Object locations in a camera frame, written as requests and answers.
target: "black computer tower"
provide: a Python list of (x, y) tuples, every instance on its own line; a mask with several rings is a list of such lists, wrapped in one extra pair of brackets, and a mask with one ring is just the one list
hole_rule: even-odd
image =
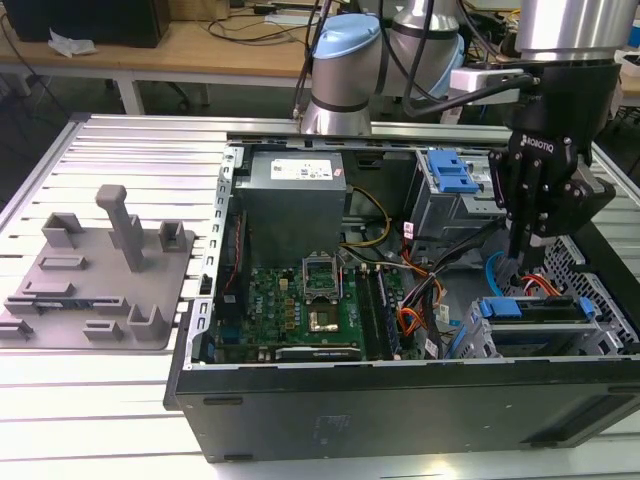
[(5, 0), (20, 40), (45, 42), (49, 29), (97, 44), (154, 48), (170, 22), (168, 0)]

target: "black cable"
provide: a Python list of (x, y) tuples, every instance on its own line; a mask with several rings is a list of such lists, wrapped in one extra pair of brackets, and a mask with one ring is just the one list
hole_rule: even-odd
[(11, 38), (9, 37), (9, 34), (7, 33), (7, 30), (4, 27), (4, 20), (8, 19), (8, 18), (9, 17), (7, 17), (6, 13), (3, 14), (2, 17), (0, 17), (0, 27), (2, 28), (2, 33), (4, 34), (5, 38), (7, 39), (7, 42), (9, 43), (9, 46), (11, 47), (11, 50), (13, 50), (13, 53), (15, 53), (16, 57), (18, 57), (18, 59), (22, 62), (22, 64), (25, 67), (27, 67), (27, 69), (31, 72), (31, 74), (35, 77), (35, 79), (40, 83), (40, 85), (42, 85), (44, 87), (46, 92), (49, 94), (49, 96), (53, 100), (53, 103), (56, 104), (56, 106), (60, 109), (60, 111), (64, 113), (65, 117), (67, 117), (67, 120), (69, 120), (70, 116), (69, 116), (69, 112), (67, 112), (67, 109), (62, 106), (62, 104), (58, 101), (58, 98), (53, 94), (53, 92), (51, 92), (51, 90), (49, 90), (49, 87), (46, 85), (46, 83), (42, 81), (42, 78), (40, 77), (40, 75), (38, 75), (35, 72), (35, 70), (31, 67), (31, 65), (29, 65), (29, 63), (24, 59), (24, 57), (20, 54), (20, 52), (18, 51), (16, 46), (11, 41)]
[[(311, 29), (311, 25), (313, 22), (313, 18), (315, 15), (315, 11), (318, 8), (319, 0), (315, 0), (313, 4), (313, 8), (311, 9), (311, 14), (309, 15), (309, 23), (307, 24), (307, 36), (305, 41), (308, 42), (309, 30)], [(320, 41), (320, 35), (322, 34), (322, 30), (324, 29), (324, 24), (327, 21), (327, 17), (329, 16), (329, 10), (331, 10), (332, 0), (325, 0), (322, 5), (322, 9), (320, 10), (320, 18), (316, 23), (316, 31), (313, 34), (313, 40), (311, 45), (306, 48), (304, 64), (302, 65), (302, 70), (300, 71), (300, 76), (298, 77), (298, 81), (296, 82), (296, 87), (294, 90), (294, 98), (293, 98), (293, 117), (296, 118), (300, 109), (300, 102), (302, 101), (302, 95), (304, 93), (304, 86), (307, 82), (307, 75), (311, 73), (312, 70), (312, 62), (313, 62), (313, 52), (318, 46), (318, 42)]]
[(525, 73), (522, 75), (518, 75), (517, 77), (512, 77), (509, 80), (497, 83), (495, 85), (476, 90), (475, 92), (465, 93), (464, 95), (460, 95), (458, 97), (454, 97), (452, 99), (445, 100), (436, 105), (430, 105), (422, 109), (417, 109), (413, 105), (411, 105), (411, 89), (409, 89), (408, 92), (407, 90), (405, 90), (405, 95), (402, 97), (402, 106), (405, 113), (410, 117), (431, 115), (435, 113), (442, 113), (447, 110), (451, 110), (452, 108), (462, 107), (467, 103), (482, 100), (483, 98), (506, 92), (507, 90), (532, 87), (533, 85), (536, 85), (536, 83), (537, 79), (533, 75)]
[(473, 21), (473, 18), (471, 18), (469, 12), (467, 12), (467, 8), (464, 5), (464, 0), (456, 0), (456, 2), (458, 3), (458, 10), (460, 10), (460, 14), (469, 26), (469, 30), (471, 30), (471, 33), (473, 33), (473, 35), (478, 39), (484, 51), (487, 53), (491, 53), (494, 57), (496, 57), (496, 60), (500, 61), (499, 59), (502, 58), (502, 55), (500, 54), (500, 52), (498, 52), (498, 50), (495, 49), (493, 45), (491, 45), (491, 42), (489, 42), (484, 37), (484, 35), (480, 33), (476, 22)]
[[(393, 50), (393, 47), (391, 46), (391, 40), (389, 39), (389, 34), (387, 33), (387, 29), (384, 26), (383, 3), (384, 3), (384, 0), (378, 0), (378, 21), (380, 22), (380, 34), (382, 35), (382, 40), (384, 41), (384, 45), (387, 49), (387, 52), (389, 52), (389, 56), (393, 60), (393, 63), (396, 64), (396, 67), (398, 67), (398, 70), (400, 70), (400, 73), (402, 74), (404, 79), (408, 82), (409, 72), (407, 72), (406, 68), (404, 68), (404, 65), (402, 65), (402, 62), (400, 61), (400, 58), (398, 58), (398, 55)], [(420, 93), (420, 95), (422, 95), (427, 100), (431, 100), (432, 102), (436, 102), (436, 103), (439, 101), (437, 98), (432, 97), (426, 90), (424, 90), (415, 81), (413, 82), (413, 88), (415, 88), (418, 91), (418, 93)]]
[(474, 232), (464, 240), (454, 244), (446, 249), (436, 260), (431, 267), (430, 275), (422, 281), (422, 283), (414, 289), (403, 301), (403, 305), (410, 308), (414, 308), (420, 298), (426, 293), (429, 287), (431, 287), (437, 277), (444, 269), (446, 269), (453, 262), (459, 260), (465, 253), (479, 248), (488, 240), (488, 238), (497, 232), (504, 225), (504, 219), (499, 218), (492, 222), (487, 223), (482, 228)]
[(300, 26), (297, 26), (297, 27), (283, 28), (281, 32), (269, 33), (269, 34), (266, 34), (266, 35), (261, 35), (259, 37), (235, 38), (235, 37), (229, 37), (229, 36), (226, 36), (226, 35), (220, 35), (218, 33), (212, 32), (211, 31), (211, 27), (215, 26), (216, 24), (218, 24), (218, 22), (217, 21), (213, 21), (213, 22), (211, 22), (209, 24), (209, 27), (207, 27), (207, 31), (209, 32), (209, 34), (211, 36), (216, 37), (216, 38), (220, 38), (221, 40), (227, 40), (229, 42), (242, 42), (242, 43), (264, 42), (266, 40), (271, 40), (273, 38), (277, 38), (280, 35), (282, 35), (283, 33), (289, 33), (289, 32), (292, 32), (294, 30), (299, 30), (301, 28), (305, 28), (304, 25), (300, 25)]
[(505, 92), (507, 90), (511, 90), (514, 88), (526, 88), (536, 83), (537, 80), (532, 75), (523, 74), (517, 77), (513, 77), (509, 80), (505, 80), (496, 85), (491, 85), (489, 87), (476, 90), (475, 92), (470, 92), (465, 95), (460, 95), (459, 97), (455, 97), (446, 101), (439, 101), (436, 104), (433, 104), (433, 102), (429, 102), (430, 105), (424, 108), (414, 107), (411, 99), (411, 90), (412, 90), (413, 84), (415, 83), (415, 78), (416, 78), (416, 74), (418, 73), (418, 66), (420, 64), (420, 59), (422, 58), (422, 54), (424, 52), (424, 47), (427, 43), (427, 36), (429, 34), (431, 18), (433, 17), (433, 7), (434, 7), (434, 2), (430, 2), (427, 8), (427, 11), (425, 13), (424, 26), (422, 30), (422, 35), (420, 37), (420, 42), (418, 43), (416, 56), (413, 59), (413, 63), (411, 64), (411, 71), (409, 72), (409, 80), (407, 81), (407, 84), (404, 90), (404, 95), (402, 96), (402, 108), (407, 115), (409, 115), (410, 117), (419, 117), (422, 115), (442, 113), (446, 110), (451, 110), (452, 108), (461, 107), (463, 105), (466, 105), (467, 103), (477, 101), (477, 100), (482, 100), (483, 98), (487, 98), (492, 95)]
[(304, 92), (304, 85), (307, 81), (307, 75), (309, 74), (309, 70), (311, 68), (311, 56), (313, 55), (313, 53), (312, 53), (311, 45), (309, 44), (309, 36), (311, 35), (311, 26), (313, 24), (313, 19), (315, 17), (315, 14), (316, 14), (316, 11), (318, 10), (319, 5), (320, 5), (320, 0), (315, 0), (313, 3), (313, 7), (311, 8), (311, 12), (309, 13), (307, 30), (304, 35), (304, 62), (302, 64), (302, 69), (300, 70), (300, 75), (298, 76), (298, 80), (296, 82), (296, 86), (293, 91), (292, 112), (293, 112), (294, 118), (297, 117), (297, 112), (300, 107), (300, 99), (302, 97), (302, 93)]

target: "white paper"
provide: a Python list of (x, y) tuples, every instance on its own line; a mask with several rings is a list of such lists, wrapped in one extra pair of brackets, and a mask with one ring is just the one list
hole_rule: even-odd
[(67, 58), (71, 58), (74, 55), (88, 55), (98, 51), (91, 40), (72, 40), (58, 35), (51, 29), (49, 29), (49, 33), (51, 34), (49, 46)]

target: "aluminum extrusion table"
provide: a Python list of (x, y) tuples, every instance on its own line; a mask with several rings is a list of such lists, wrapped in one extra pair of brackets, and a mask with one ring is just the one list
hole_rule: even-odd
[[(13, 293), (40, 251), (40, 227), (51, 212), (73, 211), (83, 225), (106, 227), (95, 192), (121, 183), (144, 227), (178, 218), (200, 236), (182, 290), (184, 300), (192, 297), (189, 275), (200, 266), (227, 132), (294, 133), (295, 125), (125, 116), (70, 123), (0, 215), (0, 296)], [(374, 134), (508, 137), (501, 128), (408, 124), (375, 124)], [(596, 224), (640, 277), (640, 192), (597, 148), (594, 170), (618, 184), (618, 198)], [(178, 311), (185, 308), (181, 302)], [(640, 478), (640, 414), (572, 450), (210, 465), (182, 414), (162, 407), (174, 345), (175, 335), (154, 353), (0, 351), (0, 478)]]

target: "light blue robot joint cap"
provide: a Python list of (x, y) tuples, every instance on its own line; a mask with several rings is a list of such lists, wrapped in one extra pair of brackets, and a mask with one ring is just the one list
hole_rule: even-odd
[(380, 23), (373, 15), (350, 13), (327, 19), (313, 54), (318, 60), (338, 58), (372, 43), (380, 35)]

